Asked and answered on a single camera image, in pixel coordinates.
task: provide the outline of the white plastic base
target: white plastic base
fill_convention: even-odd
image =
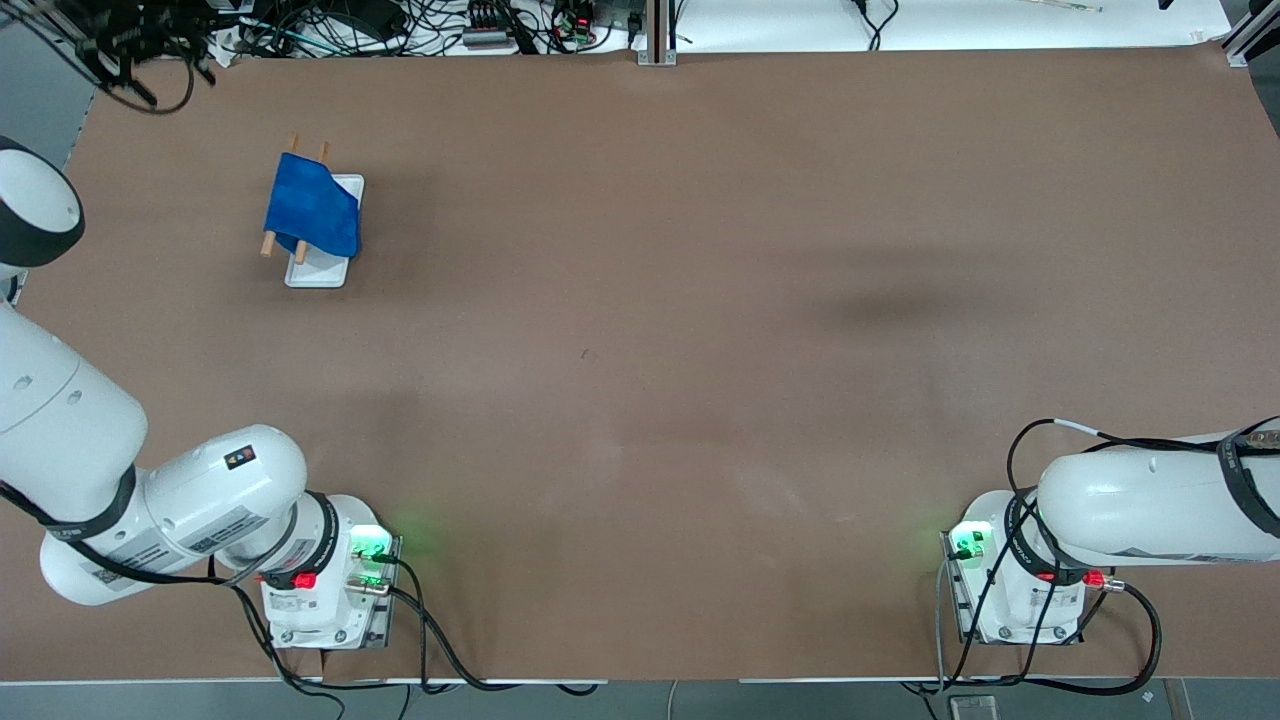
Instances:
[[[378,520],[372,510],[355,497],[330,495],[329,502],[338,511],[337,547],[329,565],[316,575],[315,587],[278,591],[262,584],[262,606],[273,644],[278,648],[357,650],[374,644],[371,641],[385,642],[385,638],[372,638],[370,629],[374,616],[389,610],[389,598],[347,588],[347,578],[357,569],[351,551],[351,529],[374,525]],[[387,568],[388,579],[394,579],[394,566]]]
[[[1012,498],[1010,491],[979,496],[965,511],[964,520],[945,534],[943,547],[948,555],[959,550],[960,541],[972,537],[975,529],[983,534],[980,557],[947,564],[961,635],[973,625],[973,612],[987,585],[987,575],[1005,546],[1005,509]],[[982,605],[974,639],[987,644],[1029,644],[1050,584],[1023,570],[1011,551],[1005,553],[996,575],[996,583]],[[1060,643],[1074,634],[1083,610],[1084,583],[1055,588],[1037,644]]]
[[[358,209],[365,197],[365,176],[333,176],[334,182],[356,197]],[[347,265],[349,258],[329,255],[316,246],[307,247],[307,256],[302,263],[294,263],[293,254],[289,254],[289,264],[284,269],[284,284],[289,287],[342,287],[347,282]]]

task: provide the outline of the black sticker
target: black sticker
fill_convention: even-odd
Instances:
[[[234,452],[228,452],[227,455],[223,455],[223,460],[227,461],[228,470],[234,470],[236,468],[239,468],[246,462],[252,462],[256,459],[257,455],[253,452],[252,445],[246,445],[244,447]]]

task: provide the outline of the white tray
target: white tray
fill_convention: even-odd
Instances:
[[[333,176],[334,182],[356,197],[356,209],[365,196],[365,176]],[[349,258],[329,255],[316,246],[307,247],[307,258],[302,263],[293,261],[289,254],[284,268],[284,284],[289,287],[342,287],[347,282]]]

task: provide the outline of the blue towel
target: blue towel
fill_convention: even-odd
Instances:
[[[330,255],[360,252],[360,206],[329,174],[329,168],[292,152],[280,155],[266,205],[264,231],[293,252],[300,240]]]

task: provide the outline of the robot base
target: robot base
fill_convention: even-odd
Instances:
[[[973,626],[973,614],[987,578],[1005,546],[1005,510],[1014,500],[1010,491],[993,491],[979,496],[965,511],[964,520],[948,533],[942,533],[942,550],[951,557],[961,548],[980,552],[968,560],[947,560],[951,597],[960,639]],[[978,618],[974,642],[984,644],[1030,644],[1036,621],[1044,607],[1050,584],[1024,570],[1012,552],[1006,552],[987,592]],[[1053,589],[1044,614],[1037,644],[1060,644],[1074,635],[1084,609],[1084,584],[1059,585]]]
[[[375,552],[397,555],[399,539],[378,525],[362,501],[332,495],[338,512],[335,547],[310,588],[262,584],[262,605],[278,648],[358,650],[385,647],[396,583],[394,564],[372,562]]]

